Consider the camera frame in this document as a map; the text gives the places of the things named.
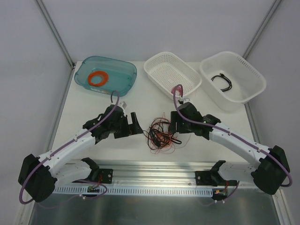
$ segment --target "perforated metal strip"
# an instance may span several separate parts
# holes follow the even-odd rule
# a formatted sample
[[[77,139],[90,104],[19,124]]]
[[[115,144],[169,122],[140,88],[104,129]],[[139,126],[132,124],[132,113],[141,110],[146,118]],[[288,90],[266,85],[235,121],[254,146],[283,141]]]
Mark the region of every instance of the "perforated metal strip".
[[[104,192],[103,187],[96,188],[97,193],[88,192],[86,185],[65,185],[54,190],[54,194],[84,194],[95,195]],[[197,196],[212,197],[211,188],[200,187],[124,187],[108,186],[106,195],[147,195],[147,196]]]

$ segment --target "gray floor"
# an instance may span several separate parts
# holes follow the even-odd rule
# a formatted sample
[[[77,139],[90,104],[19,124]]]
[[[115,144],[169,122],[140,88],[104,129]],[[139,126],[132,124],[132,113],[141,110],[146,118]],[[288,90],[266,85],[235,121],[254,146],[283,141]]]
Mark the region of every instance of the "gray floor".
[[[42,202],[55,206],[70,195],[55,194]],[[54,210],[35,205],[31,225],[279,225],[272,197],[238,189],[225,204],[209,207],[210,198],[104,195],[74,198]]]

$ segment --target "orange ring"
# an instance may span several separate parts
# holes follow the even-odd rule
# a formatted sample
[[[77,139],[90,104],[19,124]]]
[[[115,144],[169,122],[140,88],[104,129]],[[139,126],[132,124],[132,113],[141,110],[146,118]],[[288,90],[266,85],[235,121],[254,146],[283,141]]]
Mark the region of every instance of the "orange ring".
[[[93,83],[91,80],[95,76],[100,76],[102,78],[102,81],[99,82],[99,83]],[[95,72],[91,73],[88,77],[89,85],[94,86],[94,87],[103,86],[104,84],[106,84],[107,81],[108,81],[108,74],[104,71],[101,71],[101,70],[98,70],[98,71],[95,71]]]

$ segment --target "metal frame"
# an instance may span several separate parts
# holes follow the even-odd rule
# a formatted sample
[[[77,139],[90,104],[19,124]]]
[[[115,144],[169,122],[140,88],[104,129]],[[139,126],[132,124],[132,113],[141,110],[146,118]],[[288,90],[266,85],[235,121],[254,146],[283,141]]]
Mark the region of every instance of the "metal frame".
[[[75,63],[72,61],[68,50],[66,49],[46,7],[43,3],[43,0],[35,0],[37,3],[45,21],[47,22],[51,32],[53,33],[59,47],[63,51],[66,60],[69,65],[74,69]],[[266,16],[264,17],[259,28],[255,32],[253,38],[251,39],[246,51],[243,54],[243,58],[247,59],[256,43],[261,38],[263,32],[265,31],[268,23],[277,12],[279,6],[283,0],[274,0],[270,9],[268,10]],[[66,84],[65,91],[60,102],[60,108],[57,112],[55,123],[52,127],[52,134],[49,137],[47,142],[47,150],[51,149],[57,127],[60,121],[64,103],[67,98],[68,90],[70,83],[73,77],[73,70],[69,75],[69,80]],[[245,105],[248,120],[250,123],[252,135],[254,141],[260,142],[257,128],[255,126],[255,121],[253,114],[251,112],[251,107],[249,103]],[[101,162],[97,161],[103,168],[113,168],[114,169],[114,178],[116,178],[116,183],[118,185],[125,186],[173,186],[173,187],[186,187],[195,185],[195,170],[209,170],[214,163],[171,163],[171,162]],[[241,184],[243,188],[254,188],[253,185]],[[288,206],[286,205],[285,196],[282,190],[279,190],[276,195],[273,197],[274,204],[276,206],[277,214],[280,220],[280,223],[285,224],[294,224]],[[19,214],[15,220],[16,225],[27,224],[30,218],[30,212],[32,211],[33,204],[22,205],[19,208]]]

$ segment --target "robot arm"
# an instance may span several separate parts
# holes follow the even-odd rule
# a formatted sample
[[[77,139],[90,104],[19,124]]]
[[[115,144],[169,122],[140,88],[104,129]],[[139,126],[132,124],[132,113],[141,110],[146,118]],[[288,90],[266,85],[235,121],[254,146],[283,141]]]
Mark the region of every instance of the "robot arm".
[[[37,167],[38,164],[45,161],[33,173],[25,186],[25,190],[31,195],[33,200],[41,202],[45,200],[55,188],[75,180],[87,179],[97,182],[100,175],[100,169],[90,158],[84,158],[72,165],[65,164],[73,159],[74,156],[91,148],[101,140],[106,139],[109,134],[114,134],[115,138],[121,138],[143,133],[143,130],[137,121],[135,112],[131,113],[132,124],[128,124],[127,115],[125,114],[125,102],[119,103],[106,120],[89,131],[108,115],[113,107],[114,105],[110,105],[103,114],[87,121],[82,129],[66,143],[69,143],[70,141],[73,142],[68,145],[65,143],[58,147],[57,149],[61,147],[63,147],[63,149],[58,151],[55,155],[53,155],[53,153],[57,149],[48,151],[38,157],[30,154],[24,159],[18,179],[18,182],[21,185],[24,184],[25,179],[33,169]]]
[[[185,118],[207,125],[186,121],[177,111],[174,111],[171,112],[171,133],[195,133],[196,136],[202,136],[207,140],[227,147],[248,162],[230,163],[223,160],[218,161],[209,172],[203,172],[203,176],[200,177],[203,183],[217,186],[224,180],[241,180],[255,183],[267,194],[273,195],[276,193],[285,180],[286,173],[274,160],[261,151],[269,153],[290,172],[285,152],[282,148],[278,146],[270,148],[255,143],[241,135],[236,135],[236,132],[233,132],[218,118],[209,114],[202,116],[189,99],[184,99],[180,103],[178,110]],[[249,144],[257,146],[258,150],[252,148]]]

